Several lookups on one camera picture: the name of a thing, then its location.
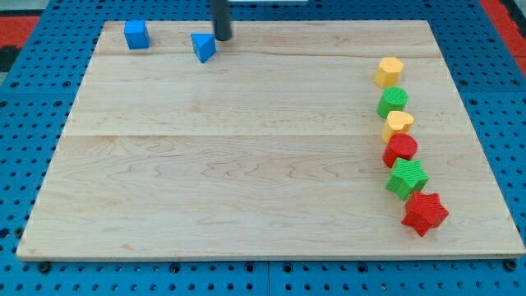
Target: yellow block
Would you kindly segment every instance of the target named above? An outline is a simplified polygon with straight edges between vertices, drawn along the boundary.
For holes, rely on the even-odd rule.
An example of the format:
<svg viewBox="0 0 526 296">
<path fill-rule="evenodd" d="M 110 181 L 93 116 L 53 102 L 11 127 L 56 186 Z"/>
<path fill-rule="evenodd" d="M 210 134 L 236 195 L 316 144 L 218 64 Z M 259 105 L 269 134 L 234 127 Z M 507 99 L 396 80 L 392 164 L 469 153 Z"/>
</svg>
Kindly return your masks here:
<svg viewBox="0 0 526 296">
<path fill-rule="evenodd" d="M 404 64 L 397 58 L 382 58 L 378 64 L 375 83 L 381 87 L 396 86 Z"/>
<path fill-rule="evenodd" d="M 389 139 L 399 133 L 408 133 L 409 129 L 414 123 L 414 118 L 409 113 L 402 111 L 391 111 L 387 114 L 384 128 L 381 130 L 381 138 L 385 143 L 389 143 Z"/>
</svg>

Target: red surface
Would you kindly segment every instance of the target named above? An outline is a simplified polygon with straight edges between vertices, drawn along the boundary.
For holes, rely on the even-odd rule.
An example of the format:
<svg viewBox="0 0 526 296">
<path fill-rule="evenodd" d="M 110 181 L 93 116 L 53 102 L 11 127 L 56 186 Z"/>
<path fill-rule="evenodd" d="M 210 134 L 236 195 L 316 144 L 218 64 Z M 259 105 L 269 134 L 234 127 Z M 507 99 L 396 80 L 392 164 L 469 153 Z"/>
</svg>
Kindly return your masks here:
<svg viewBox="0 0 526 296">
<path fill-rule="evenodd" d="M 392 168 L 396 159 L 403 158 L 411 160 L 415 153 L 417 153 L 418 144 L 412 136 L 406 134 L 396 134 L 389 139 L 389 143 L 385 148 L 382 159 L 384 164 Z"/>
<path fill-rule="evenodd" d="M 438 193 L 413 192 L 405 203 L 406 214 L 402 224 L 413 227 L 420 236 L 438 227 L 450 213 L 441 204 Z"/>
<path fill-rule="evenodd" d="M 39 22 L 39 16 L 0 16 L 0 48 L 16 46 L 21 49 Z"/>
<path fill-rule="evenodd" d="M 499 31 L 501 38 L 506 43 L 511 55 L 519 64 L 523 74 L 526 75 L 526 39 L 519 33 L 519 27 L 510 18 L 508 9 L 499 0 L 480 0 L 486 14 Z"/>
</svg>

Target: red star block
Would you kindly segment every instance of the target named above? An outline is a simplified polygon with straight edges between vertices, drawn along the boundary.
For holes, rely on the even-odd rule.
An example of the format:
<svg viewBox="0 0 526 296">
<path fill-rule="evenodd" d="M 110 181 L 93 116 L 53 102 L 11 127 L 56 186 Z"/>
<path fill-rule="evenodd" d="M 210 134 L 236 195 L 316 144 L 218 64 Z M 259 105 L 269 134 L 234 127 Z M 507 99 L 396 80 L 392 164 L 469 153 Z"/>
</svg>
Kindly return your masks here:
<svg viewBox="0 0 526 296">
<path fill-rule="evenodd" d="M 420 236 L 438 227 L 450 213 L 441 204 L 438 193 L 413 192 L 405 204 L 406 214 L 402 224 L 413 227 Z"/>
</svg>

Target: green block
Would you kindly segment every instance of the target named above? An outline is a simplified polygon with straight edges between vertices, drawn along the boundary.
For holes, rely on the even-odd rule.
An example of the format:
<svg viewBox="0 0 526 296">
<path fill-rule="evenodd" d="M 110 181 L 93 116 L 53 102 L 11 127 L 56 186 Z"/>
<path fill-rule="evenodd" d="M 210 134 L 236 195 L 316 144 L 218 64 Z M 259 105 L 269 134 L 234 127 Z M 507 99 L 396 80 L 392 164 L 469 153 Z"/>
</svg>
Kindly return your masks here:
<svg viewBox="0 0 526 296">
<path fill-rule="evenodd" d="M 387 118 L 387 114 L 391 111 L 404 111 L 406 103 L 408 103 L 409 95 L 404 89 L 398 86 L 391 86 L 384 90 L 381 96 L 380 103 L 376 112 L 383 119 Z"/>
<path fill-rule="evenodd" d="M 429 177 L 422 170 L 420 160 L 397 158 L 385 189 L 395 192 L 402 201 L 405 201 L 413 192 L 420 192 L 427 180 Z"/>
</svg>

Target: wooden board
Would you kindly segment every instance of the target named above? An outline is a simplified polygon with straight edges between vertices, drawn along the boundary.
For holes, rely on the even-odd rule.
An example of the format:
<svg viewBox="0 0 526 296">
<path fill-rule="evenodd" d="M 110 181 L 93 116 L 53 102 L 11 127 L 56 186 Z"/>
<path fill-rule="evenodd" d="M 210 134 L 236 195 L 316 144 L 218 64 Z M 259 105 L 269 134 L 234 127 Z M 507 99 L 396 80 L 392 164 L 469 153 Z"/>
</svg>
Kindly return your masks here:
<svg viewBox="0 0 526 296">
<path fill-rule="evenodd" d="M 518 257 L 524 245 L 425 21 L 109 22 L 18 256 L 27 261 Z M 384 189 L 380 58 L 405 63 L 417 158 L 450 217 L 426 237 Z"/>
</svg>

